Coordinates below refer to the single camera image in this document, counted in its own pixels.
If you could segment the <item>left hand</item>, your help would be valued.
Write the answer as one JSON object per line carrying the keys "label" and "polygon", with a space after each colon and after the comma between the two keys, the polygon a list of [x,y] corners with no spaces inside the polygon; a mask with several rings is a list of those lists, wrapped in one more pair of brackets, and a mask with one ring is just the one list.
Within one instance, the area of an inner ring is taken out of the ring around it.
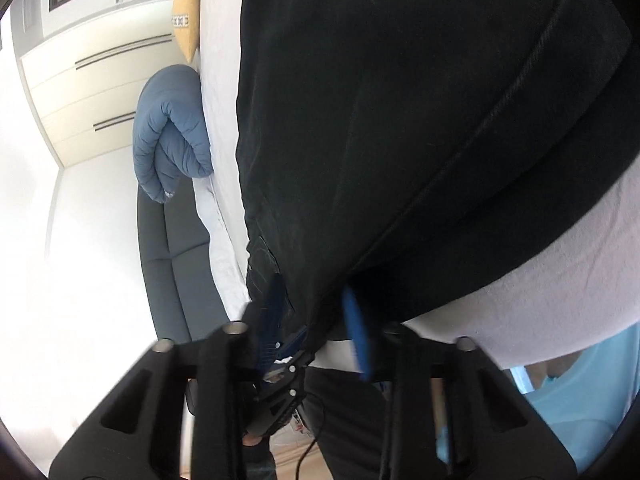
{"label": "left hand", "polygon": [[254,434],[244,434],[244,436],[242,437],[243,445],[247,446],[248,448],[252,448],[253,446],[258,445],[260,442],[262,442],[262,437],[255,436]]}

